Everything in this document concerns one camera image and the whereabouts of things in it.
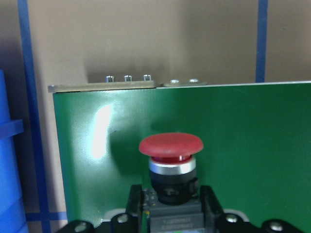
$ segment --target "beige wall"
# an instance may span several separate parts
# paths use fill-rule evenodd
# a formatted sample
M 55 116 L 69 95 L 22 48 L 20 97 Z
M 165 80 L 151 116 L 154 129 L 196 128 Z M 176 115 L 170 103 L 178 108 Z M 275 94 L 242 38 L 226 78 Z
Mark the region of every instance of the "beige wall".
M 102 82 L 108 74 L 117 81 L 125 74 L 139 80 L 144 73 L 158 83 L 255 80 L 257 0 L 28 0 L 28 7 L 52 212 L 66 209 L 48 85 Z M 266 80 L 310 80 L 310 1 L 270 0 L 268 9 Z M 26 126 L 17 140 L 26 211 L 37 212 L 15 1 L 0 2 L 0 29 L 0 68 L 13 99 L 12 116 Z M 52 227 L 62 224 L 54 221 Z M 30 229 L 40 232 L 40 224 L 30 223 Z

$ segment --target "screw head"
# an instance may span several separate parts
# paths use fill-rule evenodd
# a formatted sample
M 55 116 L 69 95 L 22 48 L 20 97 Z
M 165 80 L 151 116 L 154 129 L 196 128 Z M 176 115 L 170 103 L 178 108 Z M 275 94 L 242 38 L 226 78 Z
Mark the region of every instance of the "screw head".
M 128 216 L 126 214 L 120 215 L 117 218 L 118 223 L 124 223 L 124 222 L 127 222 L 127 220 L 128 220 Z
M 281 232 L 283 230 L 283 226 L 279 222 L 270 222 L 270 228 L 276 232 Z
M 178 79 L 172 79 L 172 80 L 170 80 L 170 83 L 171 84 L 178 84 L 179 80 Z
M 86 229 L 86 223 L 85 222 L 80 222 L 75 228 L 74 232 L 83 232 Z
M 227 214 L 225 219 L 231 223 L 236 223 L 238 221 L 238 217 L 234 214 Z
M 198 79 L 189 79 L 189 83 L 198 83 L 199 80 Z

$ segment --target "emergency stop button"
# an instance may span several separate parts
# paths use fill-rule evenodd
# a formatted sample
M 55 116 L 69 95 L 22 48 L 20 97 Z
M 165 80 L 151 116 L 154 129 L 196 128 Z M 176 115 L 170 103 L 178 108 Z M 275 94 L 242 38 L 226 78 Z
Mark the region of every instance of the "emergency stop button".
M 139 151 L 154 161 L 184 163 L 203 149 L 202 140 L 189 133 L 160 133 L 142 140 Z

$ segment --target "screw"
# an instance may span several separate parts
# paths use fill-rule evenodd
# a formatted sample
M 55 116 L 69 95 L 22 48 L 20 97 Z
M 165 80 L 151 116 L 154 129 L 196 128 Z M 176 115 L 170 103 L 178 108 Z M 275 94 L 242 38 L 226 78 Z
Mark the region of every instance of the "screw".
M 172 79 L 170 81 L 171 84 L 178 84 L 179 83 L 179 80 L 178 79 Z
M 270 228 L 276 232 L 281 232 L 283 230 L 283 226 L 279 222 L 270 222 Z
M 228 221 L 228 222 L 232 222 L 232 223 L 236 223 L 238 221 L 238 217 L 234 214 L 227 214 L 225 219 Z
M 79 225 L 77 225 L 74 228 L 74 232 L 83 232 L 86 229 L 86 223 L 85 222 L 80 222 Z
M 114 76 L 106 76 L 106 82 L 107 83 L 113 83 L 115 81 L 115 77 Z
M 120 215 L 120 216 L 117 218 L 118 223 L 124 223 L 124 222 L 127 222 L 127 220 L 128 220 L 128 217 L 127 217 L 126 214 Z
M 189 83 L 198 83 L 199 80 L 198 79 L 189 79 Z
M 132 76 L 131 75 L 125 75 L 124 81 L 125 82 L 131 82 L 132 81 Z
M 151 81 L 151 75 L 150 74 L 144 74 L 144 81 Z

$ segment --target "metal standoff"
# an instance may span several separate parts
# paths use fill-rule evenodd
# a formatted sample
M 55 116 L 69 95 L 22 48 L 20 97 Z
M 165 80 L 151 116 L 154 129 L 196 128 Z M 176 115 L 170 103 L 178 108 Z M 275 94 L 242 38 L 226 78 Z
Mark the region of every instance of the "metal standoff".
M 111 76 L 111 75 L 106 76 L 106 82 L 107 83 L 113 83 L 114 81 L 115 81 L 114 76 Z
M 131 82 L 132 81 L 132 75 L 125 75 L 124 76 L 124 81 L 125 82 Z
M 151 81 L 151 75 L 150 74 L 144 74 L 144 81 Z

